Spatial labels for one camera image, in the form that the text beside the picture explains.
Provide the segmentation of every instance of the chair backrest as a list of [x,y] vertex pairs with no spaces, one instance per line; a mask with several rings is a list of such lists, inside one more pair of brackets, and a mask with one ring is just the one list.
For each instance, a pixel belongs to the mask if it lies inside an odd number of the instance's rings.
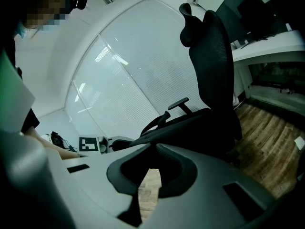
[[181,43],[189,47],[196,71],[199,95],[213,110],[231,110],[234,91],[234,65],[231,45],[223,23],[215,12],[208,10],[201,22],[192,16],[191,6],[179,8],[185,18],[180,34]]

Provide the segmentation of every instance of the face mask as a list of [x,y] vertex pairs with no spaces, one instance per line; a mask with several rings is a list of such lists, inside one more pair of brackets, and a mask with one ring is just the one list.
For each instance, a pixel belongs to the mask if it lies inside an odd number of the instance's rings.
[[25,28],[22,21],[19,21],[19,23],[15,29],[15,34],[20,35],[21,38],[24,39],[29,31],[30,31],[30,29]]

